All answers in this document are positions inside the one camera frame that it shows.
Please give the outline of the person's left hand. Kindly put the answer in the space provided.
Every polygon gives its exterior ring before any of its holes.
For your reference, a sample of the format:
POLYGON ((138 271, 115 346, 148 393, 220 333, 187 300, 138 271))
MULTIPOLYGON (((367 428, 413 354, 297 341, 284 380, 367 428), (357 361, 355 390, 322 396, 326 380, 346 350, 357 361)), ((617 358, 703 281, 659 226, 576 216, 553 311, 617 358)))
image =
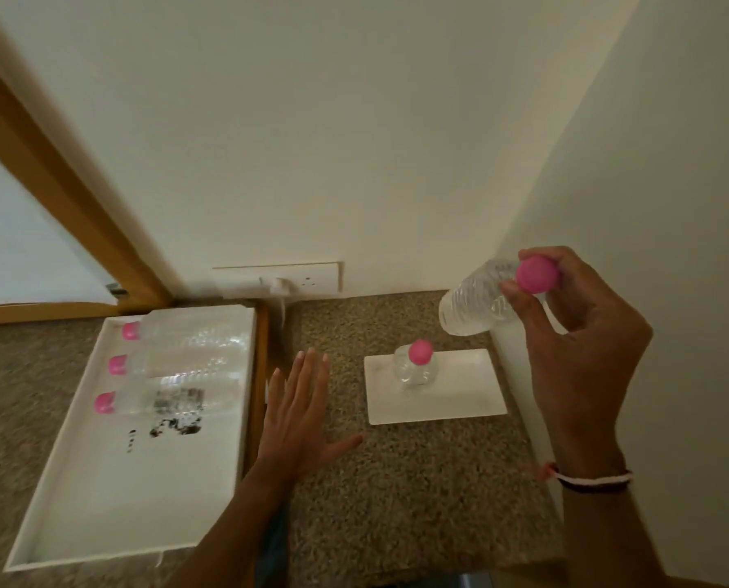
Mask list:
POLYGON ((330 359, 319 354, 315 370, 317 403, 314 417, 308 425, 301 425, 296 415, 296 384, 306 351, 295 356, 288 375, 283 375, 282 417, 274 424, 264 424, 256 463, 266 462, 281 466, 301 479, 317 469, 317 437, 324 434, 323 425, 327 405, 330 359))

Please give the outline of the person's right hand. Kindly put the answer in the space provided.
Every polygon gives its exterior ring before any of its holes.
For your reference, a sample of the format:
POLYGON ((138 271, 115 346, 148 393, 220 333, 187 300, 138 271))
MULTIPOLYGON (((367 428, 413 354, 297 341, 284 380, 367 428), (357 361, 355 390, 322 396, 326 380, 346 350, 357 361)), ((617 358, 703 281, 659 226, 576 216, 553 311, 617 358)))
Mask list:
POLYGON ((558 354, 537 364, 528 355, 556 465, 570 477, 624 474, 616 422, 653 329, 571 248, 532 247, 518 253, 519 260, 532 256, 552 259, 561 272, 560 285, 542 303, 560 337, 558 354))

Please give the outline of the clear bottle with pink cap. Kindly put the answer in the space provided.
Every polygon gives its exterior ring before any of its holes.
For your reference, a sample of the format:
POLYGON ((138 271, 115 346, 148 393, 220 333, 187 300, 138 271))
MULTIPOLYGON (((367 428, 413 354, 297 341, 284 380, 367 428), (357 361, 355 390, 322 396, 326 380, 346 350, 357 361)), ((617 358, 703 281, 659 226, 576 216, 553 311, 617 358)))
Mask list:
POLYGON ((112 356, 108 361, 111 375, 141 378, 175 375, 227 375, 239 371, 246 358, 223 349, 190 348, 186 350, 148 351, 112 356))
POLYGON ((513 280, 532 296, 545 296, 561 280, 559 266, 545 256, 525 260, 493 258, 450 289, 439 302, 439 323, 449 335, 488 332, 517 315, 500 284, 513 280))
POLYGON ((439 371, 432 343, 427 339, 417 339, 399 346, 392 357, 392 370, 396 380, 404 386, 432 384, 439 371))
POLYGON ((99 394, 93 402, 100 415, 213 415, 240 407, 245 396, 238 383, 190 382, 147 379, 99 394))
POLYGON ((138 321, 125 324, 121 336, 155 349, 188 347, 246 348, 250 343, 253 318, 234 314, 180 314, 153 312, 138 321))

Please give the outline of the person's left forearm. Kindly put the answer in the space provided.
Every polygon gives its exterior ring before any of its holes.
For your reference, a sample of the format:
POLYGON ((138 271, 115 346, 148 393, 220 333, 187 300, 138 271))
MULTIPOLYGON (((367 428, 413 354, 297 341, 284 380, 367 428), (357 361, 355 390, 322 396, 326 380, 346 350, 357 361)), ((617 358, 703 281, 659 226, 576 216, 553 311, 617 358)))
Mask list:
POLYGON ((241 588, 271 517, 295 483, 296 476, 281 466, 256 463, 164 588, 241 588))

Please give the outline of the person's right forearm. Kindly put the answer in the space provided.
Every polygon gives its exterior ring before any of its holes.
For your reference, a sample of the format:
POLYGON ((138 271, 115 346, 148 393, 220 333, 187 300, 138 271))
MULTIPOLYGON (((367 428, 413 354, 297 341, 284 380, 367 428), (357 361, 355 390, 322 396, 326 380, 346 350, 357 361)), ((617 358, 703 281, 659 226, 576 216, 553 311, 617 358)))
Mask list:
POLYGON ((578 494, 563 488, 570 588, 671 588, 629 488, 578 494))

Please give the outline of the wooden divider strip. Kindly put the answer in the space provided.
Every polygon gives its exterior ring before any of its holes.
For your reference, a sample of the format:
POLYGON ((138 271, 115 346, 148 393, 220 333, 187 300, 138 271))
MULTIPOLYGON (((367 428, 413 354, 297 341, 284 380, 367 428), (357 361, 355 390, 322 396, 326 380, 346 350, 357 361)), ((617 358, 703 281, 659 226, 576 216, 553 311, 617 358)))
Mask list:
POLYGON ((247 432, 244 442, 242 477, 254 465, 258 457, 259 445, 264 427, 267 395, 267 369, 269 364, 270 311, 264 300, 254 304, 254 369, 251 382, 251 396, 247 417, 247 432))

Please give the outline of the small white tray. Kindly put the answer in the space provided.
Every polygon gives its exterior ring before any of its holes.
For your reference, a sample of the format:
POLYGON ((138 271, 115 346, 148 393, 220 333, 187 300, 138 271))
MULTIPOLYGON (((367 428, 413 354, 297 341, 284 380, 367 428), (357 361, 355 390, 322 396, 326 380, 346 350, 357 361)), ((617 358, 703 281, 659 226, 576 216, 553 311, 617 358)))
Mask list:
POLYGON ((488 350, 435 354, 437 377, 407 386, 394 372, 393 355, 363 359, 368 422, 371 425, 420 423, 506 415, 508 408, 488 350))

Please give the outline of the blue garment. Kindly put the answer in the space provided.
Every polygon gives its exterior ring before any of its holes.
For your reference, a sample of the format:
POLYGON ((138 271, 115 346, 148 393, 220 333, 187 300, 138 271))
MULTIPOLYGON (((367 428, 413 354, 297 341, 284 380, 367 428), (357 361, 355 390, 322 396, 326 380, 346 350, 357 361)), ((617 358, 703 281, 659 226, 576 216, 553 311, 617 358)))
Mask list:
POLYGON ((270 518, 254 563, 254 588, 288 588, 288 529, 290 504, 283 503, 270 518))

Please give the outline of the red white thread wristband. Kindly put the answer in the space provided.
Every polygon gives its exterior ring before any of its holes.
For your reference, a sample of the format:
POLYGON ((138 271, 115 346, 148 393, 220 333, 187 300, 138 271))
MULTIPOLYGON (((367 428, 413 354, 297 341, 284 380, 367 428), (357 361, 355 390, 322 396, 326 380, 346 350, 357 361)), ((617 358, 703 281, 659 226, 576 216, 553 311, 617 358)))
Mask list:
POLYGON ((546 463, 536 470, 539 481, 556 481, 562 488, 578 494, 617 494, 633 482, 631 471, 607 477, 582 478, 562 474, 555 463, 546 463))

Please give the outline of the large white tray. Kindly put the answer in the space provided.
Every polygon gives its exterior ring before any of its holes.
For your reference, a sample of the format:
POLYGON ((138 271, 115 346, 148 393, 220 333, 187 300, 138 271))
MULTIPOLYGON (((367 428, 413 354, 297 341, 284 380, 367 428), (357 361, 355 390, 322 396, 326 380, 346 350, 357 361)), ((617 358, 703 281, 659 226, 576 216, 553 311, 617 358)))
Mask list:
POLYGON ((104 319, 5 573, 160 556, 201 541, 242 478, 254 369, 254 307, 223 306, 220 314, 253 318, 246 360, 229 379, 243 388, 243 404, 167 419, 94 412, 97 395, 123 385, 107 365, 129 351, 121 329, 140 316, 104 319))

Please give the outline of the white wall socket plate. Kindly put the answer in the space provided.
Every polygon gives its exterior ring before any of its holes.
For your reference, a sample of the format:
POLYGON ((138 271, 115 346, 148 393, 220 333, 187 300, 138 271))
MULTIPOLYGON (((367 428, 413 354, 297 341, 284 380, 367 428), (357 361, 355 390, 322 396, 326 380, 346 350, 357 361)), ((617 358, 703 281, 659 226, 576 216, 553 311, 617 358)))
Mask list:
POLYGON ((340 293, 338 263, 229 266, 212 269, 222 298, 307 298, 340 293))

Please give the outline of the wooden frame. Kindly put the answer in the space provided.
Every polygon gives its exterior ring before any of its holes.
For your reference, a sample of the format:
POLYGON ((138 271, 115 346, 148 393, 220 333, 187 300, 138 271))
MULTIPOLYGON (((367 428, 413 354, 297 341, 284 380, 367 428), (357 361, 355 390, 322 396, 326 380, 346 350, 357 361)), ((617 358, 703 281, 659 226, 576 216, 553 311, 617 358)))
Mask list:
POLYGON ((0 163, 124 288, 123 296, 113 296, 113 304, 77 300, 0 304, 0 325, 131 316, 174 306, 175 297, 1 76, 0 163))

